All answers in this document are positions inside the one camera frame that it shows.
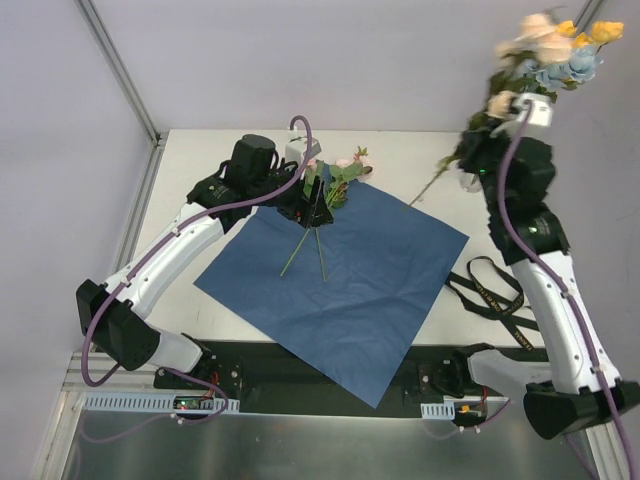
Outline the pink rose stem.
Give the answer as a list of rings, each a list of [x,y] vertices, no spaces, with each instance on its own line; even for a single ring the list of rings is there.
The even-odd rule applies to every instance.
[[[331,174],[333,180],[328,187],[328,193],[326,194],[326,203],[330,209],[333,208],[333,203],[335,202],[336,196],[344,196],[346,193],[346,189],[348,184],[344,182],[343,178],[343,170],[348,168],[352,164],[351,160],[347,159],[338,159],[333,164],[331,164],[328,169]],[[321,174],[321,170],[324,168],[325,163],[321,160],[312,159],[307,164],[306,173],[305,173],[305,183],[309,186],[313,185],[314,178]],[[316,228],[314,230],[315,238],[318,246],[319,257],[320,257],[320,265],[321,265],[321,273],[324,282],[327,282],[325,261],[323,249],[320,241],[319,229]]]
[[[323,185],[323,195],[329,212],[333,213],[335,209],[342,208],[347,203],[347,192],[349,184],[352,181],[358,180],[359,182],[366,182],[371,177],[373,173],[373,166],[369,158],[368,148],[358,146],[356,152],[350,159],[338,159],[333,164],[329,165],[322,160],[319,160],[317,157],[312,158],[307,163],[304,174],[303,193],[307,199],[310,199],[313,182],[317,178],[321,178],[325,170],[327,170],[330,175],[330,182],[329,185]],[[305,230],[304,235],[281,270],[281,277],[283,277],[288,271],[296,256],[301,251],[306,238],[311,232],[315,235],[322,279],[324,282],[327,281],[324,252],[318,227],[309,227]]]

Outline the blue wrapping paper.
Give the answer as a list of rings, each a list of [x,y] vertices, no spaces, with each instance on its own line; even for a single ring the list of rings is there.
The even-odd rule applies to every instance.
[[[382,189],[385,172],[353,181],[334,222],[305,231],[262,207],[195,286],[299,359],[378,406],[467,244],[458,229]]]

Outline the blue flower bunch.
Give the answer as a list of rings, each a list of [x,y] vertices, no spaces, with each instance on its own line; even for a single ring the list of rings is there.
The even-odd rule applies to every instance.
[[[573,50],[567,62],[541,66],[527,60],[521,67],[522,77],[527,79],[526,91],[544,95],[556,103],[560,91],[575,91],[595,77],[603,63],[599,55],[601,46],[587,45]]]

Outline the black ribbon gold lettering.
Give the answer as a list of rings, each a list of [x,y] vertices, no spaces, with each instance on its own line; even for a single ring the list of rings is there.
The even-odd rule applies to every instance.
[[[516,296],[513,299],[503,297],[489,290],[478,280],[472,271],[473,262],[478,260],[488,262],[500,279],[516,292]],[[467,262],[466,270],[467,277],[451,272],[445,280],[445,286],[458,297],[463,308],[486,320],[501,323],[521,348],[528,352],[534,351],[535,347],[522,332],[522,328],[539,332],[539,327],[535,320],[518,315],[519,310],[523,308],[530,309],[530,306],[525,304],[525,295],[520,283],[505,270],[499,268],[494,260],[488,256],[472,258]],[[458,286],[478,294],[484,304],[480,305],[471,301],[458,289]]]

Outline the yellow flower bunch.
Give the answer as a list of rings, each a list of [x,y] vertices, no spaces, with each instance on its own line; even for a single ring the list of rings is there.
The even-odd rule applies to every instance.
[[[572,21],[564,21],[556,26],[556,31],[569,38],[573,48],[585,46],[603,46],[620,40],[624,35],[623,22],[597,21],[591,26],[589,33],[577,34],[577,27]]]

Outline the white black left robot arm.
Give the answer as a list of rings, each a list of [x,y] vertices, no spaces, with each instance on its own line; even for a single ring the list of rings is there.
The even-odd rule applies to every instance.
[[[272,140],[244,135],[230,159],[195,184],[153,244],[104,282],[85,280],[78,287],[83,335],[127,371],[145,364],[168,367],[188,388],[204,387],[212,367],[203,347],[146,319],[182,271],[254,207],[272,207],[303,228],[332,223],[323,180],[307,181],[298,172],[320,151],[317,139],[291,134],[280,156]]]

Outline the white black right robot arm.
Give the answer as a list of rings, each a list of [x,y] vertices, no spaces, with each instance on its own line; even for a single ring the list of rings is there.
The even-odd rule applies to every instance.
[[[489,213],[490,237],[522,287],[542,335],[548,371],[504,356],[486,343],[452,357],[452,394],[487,386],[519,403],[544,439],[619,421],[639,404],[639,384],[611,363],[585,311],[570,247],[544,199],[555,176],[550,145],[480,128],[462,133],[459,167],[475,174]]]

